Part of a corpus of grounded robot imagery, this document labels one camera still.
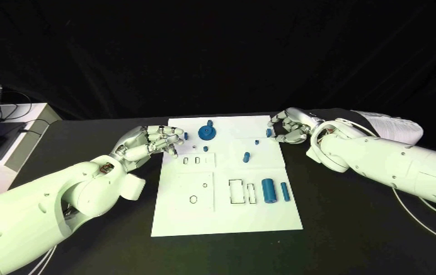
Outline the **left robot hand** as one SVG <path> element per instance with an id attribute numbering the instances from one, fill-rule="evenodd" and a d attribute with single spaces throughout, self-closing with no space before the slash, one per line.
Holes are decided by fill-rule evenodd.
<path id="1" fill-rule="evenodd" d="M 184 130 L 168 126 L 138 126 L 118 140 L 109 156 L 118 161 L 136 162 L 166 152 L 174 158 L 175 145 L 184 143 Z"/>

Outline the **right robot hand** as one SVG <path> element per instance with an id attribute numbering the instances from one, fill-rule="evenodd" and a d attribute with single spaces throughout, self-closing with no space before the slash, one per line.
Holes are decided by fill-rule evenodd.
<path id="1" fill-rule="evenodd" d="M 270 138 L 279 143 L 300 144 L 313 134 L 315 128 L 318 128 L 325 120 L 310 112 L 289 107 L 270 118 L 267 127 L 270 128 L 279 122 L 286 134 L 270 136 Z"/>

